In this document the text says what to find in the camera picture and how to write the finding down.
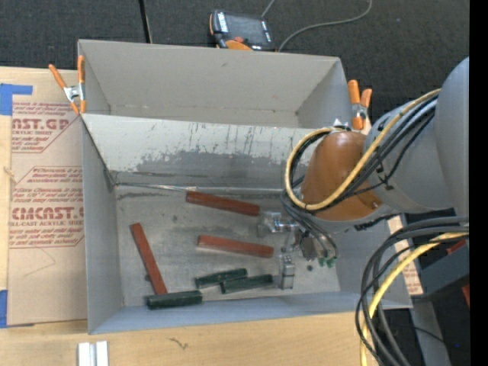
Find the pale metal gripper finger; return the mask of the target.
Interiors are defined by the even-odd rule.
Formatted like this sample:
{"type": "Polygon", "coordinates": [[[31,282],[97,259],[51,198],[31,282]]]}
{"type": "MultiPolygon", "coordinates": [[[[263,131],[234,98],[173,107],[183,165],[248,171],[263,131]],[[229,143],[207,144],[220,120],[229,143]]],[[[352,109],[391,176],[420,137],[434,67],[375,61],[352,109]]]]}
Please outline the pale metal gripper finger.
{"type": "Polygon", "coordinates": [[[296,265],[291,255],[281,256],[280,289],[289,290],[294,286],[296,265]]]}
{"type": "Polygon", "coordinates": [[[298,228],[295,220],[282,217],[281,212],[264,211],[260,213],[257,225],[259,238],[265,238],[271,234],[292,233],[298,228]]]}

